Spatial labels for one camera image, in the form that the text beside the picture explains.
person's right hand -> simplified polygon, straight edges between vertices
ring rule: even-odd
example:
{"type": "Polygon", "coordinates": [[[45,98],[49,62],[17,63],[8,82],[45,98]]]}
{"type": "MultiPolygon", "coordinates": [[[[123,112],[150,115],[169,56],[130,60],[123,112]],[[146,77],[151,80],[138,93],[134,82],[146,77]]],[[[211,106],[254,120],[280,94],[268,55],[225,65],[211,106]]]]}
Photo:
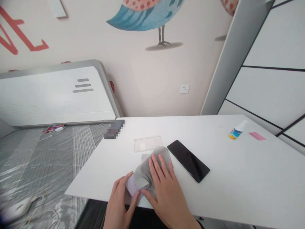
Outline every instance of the person's right hand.
{"type": "Polygon", "coordinates": [[[149,159],[149,168],[156,188],[157,199],[147,190],[142,190],[141,192],[145,195],[156,214],[168,228],[201,229],[201,226],[187,207],[182,189],[174,174],[172,163],[169,162],[169,173],[162,156],[159,154],[158,157],[162,169],[160,168],[155,155],[152,155],[152,159],[149,159]]]}

dark sleeve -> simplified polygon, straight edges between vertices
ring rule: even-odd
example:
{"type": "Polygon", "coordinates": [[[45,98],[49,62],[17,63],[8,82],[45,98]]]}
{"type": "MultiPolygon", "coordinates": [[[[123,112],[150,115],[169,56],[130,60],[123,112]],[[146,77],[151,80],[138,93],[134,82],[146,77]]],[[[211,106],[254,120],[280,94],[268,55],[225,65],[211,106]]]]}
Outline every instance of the dark sleeve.
{"type": "Polygon", "coordinates": [[[199,225],[201,226],[201,228],[204,229],[204,227],[201,225],[201,223],[200,223],[198,220],[196,220],[196,221],[199,223],[199,225]]]}

bird legs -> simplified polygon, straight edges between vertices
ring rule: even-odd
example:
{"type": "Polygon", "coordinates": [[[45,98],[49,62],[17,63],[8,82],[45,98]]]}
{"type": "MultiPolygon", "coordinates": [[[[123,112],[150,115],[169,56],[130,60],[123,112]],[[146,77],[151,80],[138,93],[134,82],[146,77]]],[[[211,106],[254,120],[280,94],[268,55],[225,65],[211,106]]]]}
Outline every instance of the bird legs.
{"type": "Polygon", "coordinates": [[[167,41],[164,41],[164,27],[165,27],[165,25],[162,26],[162,41],[161,41],[161,28],[159,28],[159,44],[157,46],[162,45],[162,46],[166,47],[165,44],[168,44],[168,45],[171,44],[171,43],[169,43],[167,41]]]}

plastic sheet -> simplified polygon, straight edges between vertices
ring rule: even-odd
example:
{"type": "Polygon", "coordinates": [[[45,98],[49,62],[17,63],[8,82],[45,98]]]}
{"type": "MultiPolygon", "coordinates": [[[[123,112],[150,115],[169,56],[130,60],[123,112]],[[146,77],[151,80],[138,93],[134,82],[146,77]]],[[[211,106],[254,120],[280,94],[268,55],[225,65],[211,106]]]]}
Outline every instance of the plastic sheet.
{"type": "Polygon", "coordinates": [[[33,128],[18,130],[0,139],[1,208],[10,207],[29,196],[44,197],[43,203],[41,198],[34,201],[29,211],[9,228],[48,228],[57,218],[58,228],[75,227],[87,199],[67,196],[64,192],[107,128],[109,125],[105,124],[67,126],[42,141],[39,138],[45,128],[33,128]],[[21,226],[20,223],[38,207],[37,217],[21,226]]]}

cable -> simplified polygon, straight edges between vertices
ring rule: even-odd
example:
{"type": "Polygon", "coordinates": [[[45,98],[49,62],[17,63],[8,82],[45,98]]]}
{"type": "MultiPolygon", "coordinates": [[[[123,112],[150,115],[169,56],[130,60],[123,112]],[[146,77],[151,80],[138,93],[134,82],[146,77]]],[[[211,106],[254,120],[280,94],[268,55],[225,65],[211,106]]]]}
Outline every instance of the cable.
{"type": "Polygon", "coordinates": [[[53,135],[49,135],[49,136],[46,137],[46,138],[40,139],[41,136],[42,136],[43,134],[51,134],[51,133],[53,133],[53,132],[59,132],[59,131],[57,131],[57,129],[60,128],[60,127],[62,127],[62,130],[64,130],[64,129],[66,128],[66,125],[64,124],[64,125],[56,126],[56,125],[53,124],[53,123],[50,124],[50,125],[47,127],[47,129],[44,130],[44,131],[42,132],[42,134],[39,136],[38,141],[43,141],[43,140],[46,140],[46,139],[52,137],[53,135]]]}
{"type": "Polygon", "coordinates": [[[40,197],[42,198],[42,200],[41,200],[40,204],[38,205],[38,207],[37,207],[37,208],[35,209],[35,211],[33,212],[33,214],[32,214],[31,216],[29,216],[28,218],[25,218],[25,219],[16,227],[16,229],[20,228],[20,226],[22,226],[22,225],[24,225],[24,224],[30,223],[30,221],[31,221],[33,218],[35,218],[35,217],[37,217],[37,216],[44,215],[44,214],[47,213],[47,212],[52,212],[52,213],[54,213],[54,215],[56,216],[55,221],[54,221],[47,229],[51,229],[53,226],[57,226],[57,227],[54,227],[54,229],[58,229],[60,220],[59,220],[59,215],[56,213],[56,211],[54,211],[53,209],[51,209],[51,210],[47,210],[47,211],[45,211],[45,212],[41,212],[41,213],[39,213],[39,214],[36,214],[37,211],[38,211],[38,209],[42,206],[42,204],[43,204],[43,202],[44,202],[44,196],[38,196],[38,197],[36,197],[35,199],[32,199],[32,200],[31,200],[31,202],[34,202],[34,201],[38,200],[40,197]]]}

